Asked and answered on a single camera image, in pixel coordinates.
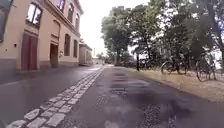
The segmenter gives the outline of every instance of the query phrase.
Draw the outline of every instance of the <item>wooden door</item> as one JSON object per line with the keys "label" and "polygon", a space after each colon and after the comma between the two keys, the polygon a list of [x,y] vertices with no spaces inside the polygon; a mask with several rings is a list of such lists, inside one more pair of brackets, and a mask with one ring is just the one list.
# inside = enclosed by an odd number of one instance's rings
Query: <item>wooden door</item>
{"label": "wooden door", "polygon": [[22,70],[37,69],[37,42],[37,37],[24,33],[21,55]]}
{"label": "wooden door", "polygon": [[30,38],[27,34],[23,35],[21,67],[22,70],[29,70],[29,42]]}
{"label": "wooden door", "polygon": [[30,67],[29,70],[37,70],[37,41],[36,37],[30,37]]}

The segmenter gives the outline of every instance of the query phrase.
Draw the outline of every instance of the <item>bicycle wheel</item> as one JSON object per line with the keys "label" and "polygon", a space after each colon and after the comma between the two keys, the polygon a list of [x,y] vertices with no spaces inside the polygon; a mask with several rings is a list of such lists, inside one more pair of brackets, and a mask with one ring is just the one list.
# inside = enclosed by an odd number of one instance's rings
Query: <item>bicycle wheel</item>
{"label": "bicycle wheel", "polygon": [[196,74],[199,81],[203,82],[209,79],[208,71],[200,66],[200,63],[196,64]]}
{"label": "bicycle wheel", "polygon": [[171,62],[167,61],[165,63],[163,63],[162,67],[161,67],[161,72],[162,74],[170,74],[173,71],[173,65]]}
{"label": "bicycle wheel", "polygon": [[179,63],[178,64],[178,69],[177,69],[178,74],[187,74],[187,66],[184,63]]}

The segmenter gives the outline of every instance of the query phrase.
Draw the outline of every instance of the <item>tree trunk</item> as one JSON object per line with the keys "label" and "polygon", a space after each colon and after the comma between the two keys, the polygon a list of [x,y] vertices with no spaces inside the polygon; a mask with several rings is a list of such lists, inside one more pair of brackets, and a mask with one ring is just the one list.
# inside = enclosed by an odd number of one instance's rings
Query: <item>tree trunk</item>
{"label": "tree trunk", "polygon": [[220,51],[222,52],[222,68],[223,68],[223,66],[224,66],[224,44],[223,44],[223,41],[222,41],[222,31],[219,28],[219,25],[215,20],[215,10],[213,8],[212,1],[207,0],[206,2],[207,2],[206,5],[207,5],[209,17],[211,18],[212,23],[213,23],[214,32],[218,36],[218,44],[217,45],[218,45]]}
{"label": "tree trunk", "polygon": [[137,54],[137,64],[136,64],[137,71],[139,71],[139,54]]}
{"label": "tree trunk", "polygon": [[222,52],[222,69],[224,69],[224,50],[221,51]]}
{"label": "tree trunk", "polygon": [[120,51],[119,50],[117,50],[117,63],[116,64],[120,64]]}

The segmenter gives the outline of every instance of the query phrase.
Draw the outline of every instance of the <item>cobblestone curb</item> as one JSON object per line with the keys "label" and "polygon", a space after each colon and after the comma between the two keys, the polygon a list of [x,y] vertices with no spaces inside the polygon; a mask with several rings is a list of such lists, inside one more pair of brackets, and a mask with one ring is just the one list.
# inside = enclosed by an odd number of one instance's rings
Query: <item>cobblestone curb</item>
{"label": "cobblestone curb", "polygon": [[89,89],[104,68],[81,79],[78,83],[49,99],[39,108],[25,114],[24,119],[17,120],[6,126],[6,128],[52,128],[57,127],[66,114],[79,101],[83,94]]}

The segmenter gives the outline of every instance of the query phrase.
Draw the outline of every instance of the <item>wet road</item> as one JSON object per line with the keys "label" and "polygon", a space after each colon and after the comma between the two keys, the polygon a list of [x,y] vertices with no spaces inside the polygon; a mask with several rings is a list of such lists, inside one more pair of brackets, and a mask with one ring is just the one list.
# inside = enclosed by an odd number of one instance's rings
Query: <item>wet road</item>
{"label": "wet road", "polygon": [[200,97],[107,68],[58,128],[223,128],[224,110]]}
{"label": "wet road", "polygon": [[0,121],[4,124],[23,118],[49,98],[69,88],[101,66],[53,70],[34,77],[0,84]]}

